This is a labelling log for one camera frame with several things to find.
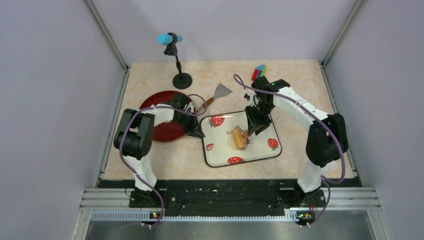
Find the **blue foam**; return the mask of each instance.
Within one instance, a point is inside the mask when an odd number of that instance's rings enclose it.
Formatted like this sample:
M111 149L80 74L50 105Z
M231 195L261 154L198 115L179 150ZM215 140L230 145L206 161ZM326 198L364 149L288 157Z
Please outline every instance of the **blue foam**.
M181 42L183 40L183 36L181 35L177 35L176 38L177 38L177 42ZM167 33L162 33L159 36L157 36L157 42L162 45L168 45L172 43L173 40L174 38Z
M264 70L264 67L265 67L265 65L262 64L262 65L257 66L256 69L262 72Z

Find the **white tray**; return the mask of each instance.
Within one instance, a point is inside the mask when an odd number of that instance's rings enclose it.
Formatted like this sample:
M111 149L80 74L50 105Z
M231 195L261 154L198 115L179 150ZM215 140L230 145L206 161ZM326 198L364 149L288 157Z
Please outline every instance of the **white tray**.
M259 135L248 137L249 144L245 150L233 150L229 147L231 130L239 126L248 128L245 111L238 111L200 120L200 127L205 137L202 139L204 160L209 167L223 167L278 157L282 152L274 123Z

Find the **tray rim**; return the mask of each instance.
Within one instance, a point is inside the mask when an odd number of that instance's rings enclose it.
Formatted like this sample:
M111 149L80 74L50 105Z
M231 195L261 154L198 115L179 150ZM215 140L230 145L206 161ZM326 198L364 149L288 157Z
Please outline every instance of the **tray rim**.
M245 112L245 111L244 111L244 110L241 110L241 111L232 111L232 112L227 112L227 113L220 113L220 114L214 114L214 115L204 116L204 117L202 117L202 119L199 121L199 127L200 127L200 129L202 129L202 121L203 121L204 119L206 119L206 118L210 118L210 117L213 117L213 116L219 116L219 115L236 114L236 113L241 113L241 112ZM283 146L282 146L282 144L281 144L280 137L279 137L279 135L278 135L278 132L277 132L276 126L275 126L275 124L274 124L273 117L271 116L271 114L269 114L268 116L271 118L271 121L272 121L272 127L274 128L275 134L277 135L277 139L278 139L278 142L279 142L279 144L280 144L280 150L279 150L279 153L278 153L276 156L264 157L264 158L260 158L260 159L256 159L256 160L251 160L251 161L245 161L245 162L241 162L241 163L237 163L237 164L228 164L228 165L222 165L222 166L211 166L211 165L209 165L208 161L206 160L205 142L204 142L204 140L203 140L203 139L204 139L204 137L202 137L202 138L201 138L201 145L202 145L202 150L203 150L203 160L204 160L204 162L206 163L206 165L207 165L208 167L210 167L210 168L214 168L214 169L216 169L216 168L223 168L223 167L228 167L228 166L233 166L233 165L247 164L247 163L256 162L256 161L260 161L260 160L267 160L267 159L274 159L274 158L278 158L278 157L281 155L281 153L283 153Z

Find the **aluminum frame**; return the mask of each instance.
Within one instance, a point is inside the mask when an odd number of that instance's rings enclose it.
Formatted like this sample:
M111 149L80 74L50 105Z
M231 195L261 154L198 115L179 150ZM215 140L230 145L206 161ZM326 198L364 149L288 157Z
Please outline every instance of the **aluminum frame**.
M117 45L115 44L112 36L110 35L106 25L104 24L100 14L98 13L95 5L93 4L92 0L84 0L86 3L87 8L89 9L90 13L93 16L93 19L97 26L99 27L105 41L107 42L108 46L110 47L111 51L115 55L116 59L118 60L121 67L126 71L124 78L122 80L122 86L121 90L118 96L118 100L116 105L114 106L114 114L111 121L111 125L109 128L109 138L107 139L104 147L104 151L102 153L102 162L101 162L101 168L99 171L99 179L103 178L103 173L106 168L108 156L109 156L109 150L112 146L112 140L113 140L113 134L115 131L116 124L118 122L119 112L121 110L121 104L122 100L124 98L124 92L127 86L128 78L130 69L128 65L126 64L123 56L121 55ZM349 27L353 21L353 19L358 14L359 10L362 8L366 0L357 0L351 13L347 17L345 23L343 24L341 30L339 31L337 37L335 38L333 44L331 45L327 55L324 58L324 61L320 64L321 72L329 93L329 97L331 100L331 104L333 105L333 108L336 112L339 111L339 106L337 103L337 98L333 92L332 84L328 79L327 72L326 72L326 66L328 62L331 60L334 52L338 48L341 40L345 36L345 34L349 31ZM349 156L349 161L352 166L352 170L357 171L360 175L360 171L358 169L358 166L355 164L355 158L354 154L351 150L347 152ZM323 189L325 196L328 196L328 190ZM129 208L129 201L130 197L127 195L129 191L125 192L125 189L123 188L116 188L116 189L86 189L82 200L81 205L77 217L77 221L74 227L74 232L72 235L73 240L84 240L87 234L87 231L89 230L89 224L90 220L93 216L93 214L98 214L99 211L109 211L109 213L128 213L130 212L140 212L142 213L148 213L151 211L158 211L158 208L142 208L142 209L135 209L135 208ZM391 236L390 229L388 227L388 224L384 218L382 208L380 205L380 201L378 199L377 193L373 187L335 187L331 189L331 199L329 202L329 207L326 211L357 211L357 210L364 210L367 211L369 220L371 222L372 230L374 232L375 238L377 240L391 240L393 239ZM289 214L295 211L307 211L307 208L290 208L288 209ZM193 217L171 217L167 218L166 215L164 216L164 221L210 221L209 218L201 219L201 218L193 218ZM215 218L214 220L220 220L220 221L240 221L241 219L237 218ZM258 221L257 218L243 218L243 221ZM278 218L260 218L260 221L278 221Z

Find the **black round base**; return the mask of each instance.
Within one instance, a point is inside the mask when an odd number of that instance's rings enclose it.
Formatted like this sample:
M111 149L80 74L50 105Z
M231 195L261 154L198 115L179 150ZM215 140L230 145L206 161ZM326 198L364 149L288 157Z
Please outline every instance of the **black round base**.
M177 89L186 89L190 87L193 83L192 76L190 76L190 74L185 72L181 73L181 75L182 75L182 78L180 74L177 74L173 77L173 80L172 80L173 86L176 87Z

